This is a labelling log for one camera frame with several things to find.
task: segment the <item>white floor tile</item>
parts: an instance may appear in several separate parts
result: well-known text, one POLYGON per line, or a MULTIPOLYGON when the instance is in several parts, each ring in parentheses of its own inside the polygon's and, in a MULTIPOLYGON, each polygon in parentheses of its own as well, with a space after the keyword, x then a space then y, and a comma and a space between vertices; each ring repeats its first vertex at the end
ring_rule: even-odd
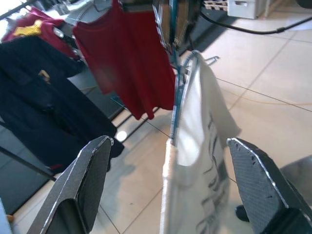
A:
POLYGON ((124 234, 158 234, 160 225, 160 191, 124 234))
POLYGON ((231 114, 242 129, 238 137, 266 152, 279 168, 312 152, 309 111, 248 91, 231 114))
POLYGON ((228 109, 230 109, 246 89, 230 84, 228 82, 224 82, 222 80, 217 81, 223 94, 225 104, 228 109))
POLYGON ((172 111, 159 109, 155 113, 155 117, 153 119, 148 120, 148 122, 162 131, 164 134, 169 135, 170 125, 172 119, 172 111))
POLYGON ((310 51, 312 43, 291 41, 250 89, 312 110, 310 51))
MULTIPOLYGON (((144 209, 140 216, 126 230, 125 234, 158 234, 160 222, 161 192, 144 209)), ((220 234, 252 234, 249 223, 240 221, 235 216, 235 208, 241 205, 236 183, 230 181, 229 203, 221 213, 220 234)))
POLYGON ((312 42, 312 29, 311 30, 297 31, 292 39, 293 40, 306 41, 306 42, 312 42))
POLYGON ((118 231, 101 207, 98 208, 96 220, 90 234, 118 234, 118 231))
POLYGON ((13 234, 26 234, 33 223, 34 219, 36 218, 41 206, 43 205, 45 198, 38 202, 32 209, 27 212, 22 219, 18 222, 14 222, 15 225, 13 226, 13 234))
MULTIPOLYGON (((302 14, 272 12, 267 18, 264 15, 257 19, 237 19, 233 26, 246 28, 255 31, 271 31, 288 25, 289 18, 301 20, 302 14)), ((272 34, 272 37, 289 39, 295 31, 286 31, 279 34, 272 34)))
POLYGON ((216 77, 248 87, 286 42, 227 30, 203 52, 203 57, 219 56, 211 66, 216 77))
POLYGON ((131 224, 162 187, 167 136, 148 123, 139 143, 123 153, 107 174, 101 206, 120 232, 131 224))

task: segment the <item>white box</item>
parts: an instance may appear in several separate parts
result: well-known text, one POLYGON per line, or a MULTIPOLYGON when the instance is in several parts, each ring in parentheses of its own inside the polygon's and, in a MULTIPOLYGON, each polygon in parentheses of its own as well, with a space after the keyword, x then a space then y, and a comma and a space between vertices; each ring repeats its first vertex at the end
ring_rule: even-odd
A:
POLYGON ((265 8, 266 0, 229 0, 228 16, 255 19, 265 8))

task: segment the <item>black cable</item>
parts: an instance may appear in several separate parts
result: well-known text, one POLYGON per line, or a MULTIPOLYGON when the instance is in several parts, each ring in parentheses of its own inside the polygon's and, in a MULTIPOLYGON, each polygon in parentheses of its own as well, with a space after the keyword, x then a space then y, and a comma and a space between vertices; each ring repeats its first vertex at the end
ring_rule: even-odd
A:
POLYGON ((306 18, 304 20, 301 20, 297 23, 293 23, 289 26, 286 26, 286 27, 281 27, 281 28, 277 28, 275 30, 272 30, 272 31, 254 31, 254 30, 249 30, 249 29, 245 29, 245 28, 240 28, 240 27, 235 27, 235 26, 232 26, 232 25, 229 25, 229 24, 224 24, 224 23, 220 23, 220 22, 217 22, 217 21, 214 21, 213 19, 209 18, 208 16, 206 16, 203 12, 200 12, 200 15, 207 21, 209 21, 210 23, 214 23, 216 25, 219 25, 221 27, 225 27, 225 28, 230 28, 230 29, 234 29, 234 30, 237 30, 237 31, 241 31, 241 32, 244 32, 244 33, 251 33, 251 34, 258 34, 258 35, 268 35, 268 34, 275 34, 275 33, 282 33, 290 28, 293 28, 293 27, 296 27, 300 24, 303 24, 305 22, 308 22, 310 20, 312 20, 312 17, 309 17, 309 18, 306 18))

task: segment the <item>white t-shirt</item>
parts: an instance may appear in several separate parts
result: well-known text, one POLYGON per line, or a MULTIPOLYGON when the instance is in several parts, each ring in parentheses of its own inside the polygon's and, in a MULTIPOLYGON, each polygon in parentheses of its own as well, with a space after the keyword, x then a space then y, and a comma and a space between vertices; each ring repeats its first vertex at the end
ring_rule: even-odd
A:
POLYGON ((176 146, 167 141, 161 234, 214 234, 218 213, 227 202, 223 148, 239 128, 202 56, 194 72, 183 91, 176 146))

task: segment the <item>hanging clothes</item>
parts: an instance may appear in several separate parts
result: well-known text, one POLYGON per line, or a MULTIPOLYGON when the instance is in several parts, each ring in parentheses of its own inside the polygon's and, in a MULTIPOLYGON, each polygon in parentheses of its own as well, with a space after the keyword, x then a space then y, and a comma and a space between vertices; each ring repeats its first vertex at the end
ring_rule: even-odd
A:
POLYGON ((172 110, 175 76, 153 12, 125 13, 113 0, 104 16, 79 22, 73 33, 101 91, 115 91, 136 119, 152 119, 154 107, 172 110))
POLYGON ((30 12, 23 18, 18 19, 16 22, 16 25, 12 30, 7 33, 3 38, 2 42, 11 41, 15 38, 19 37, 19 34, 16 33, 16 30, 20 31, 19 28, 29 27, 35 25, 35 22, 37 20, 41 20, 40 24, 40 34, 38 34, 38 37, 52 45, 57 50, 61 51, 65 55, 78 59, 78 55, 76 55, 72 48, 67 45, 65 42, 63 42, 55 33, 53 32, 53 29, 55 27, 59 27, 64 24, 64 20, 62 19, 54 19, 42 11, 38 10, 35 7, 32 7, 30 12))
POLYGON ((169 139, 163 166, 161 234, 215 234, 227 203, 229 181, 223 148, 237 127, 211 68, 199 52, 183 90, 175 145, 169 139))
MULTIPOLYGON (((67 77, 82 70, 36 36, 0 44, 0 116, 13 134, 55 173, 92 139, 116 127, 67 77)), ((114 139, 111 158, 123 145, 114 139)))

